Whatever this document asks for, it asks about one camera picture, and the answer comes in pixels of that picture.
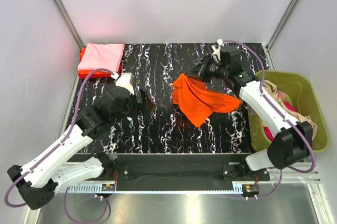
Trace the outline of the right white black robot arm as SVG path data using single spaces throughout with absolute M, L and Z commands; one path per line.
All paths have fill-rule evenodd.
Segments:
M 242 64 L 215 61 L 206 55 L 187 77 L 209 82 L 212 78 L 223 80 L 227 87 L 236 92 L 254 112 L 266 123 L 273 135 L 273 141 L 265 150 L 248 155 L 239 166 L 239 174 L 245 180 L 251 180 L 259 170 L 291 168 L 294 163 L 314 157 L 312 149 L 312 126 L 299 122 L 281 107 L 263 88 L 263 83 Z

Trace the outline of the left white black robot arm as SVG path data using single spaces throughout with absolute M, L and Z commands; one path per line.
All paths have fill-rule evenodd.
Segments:
M 38 157 L 23 166 L 11 166 L 7 171 L 13 182 L 11 187 L 17 188 L 24 206 L 36 210 L 67 187 L 88 179 L 110 179 L 115 171 L 114 161 L 102 152 L 91 154 L 73 167 L 62 166 L 116 122 L 131 116 L 148 117 L 152 108 L 145 90 L 136 95 L 125 87 L 113 87 L 93 105 L 81 109 L 60 138 Z

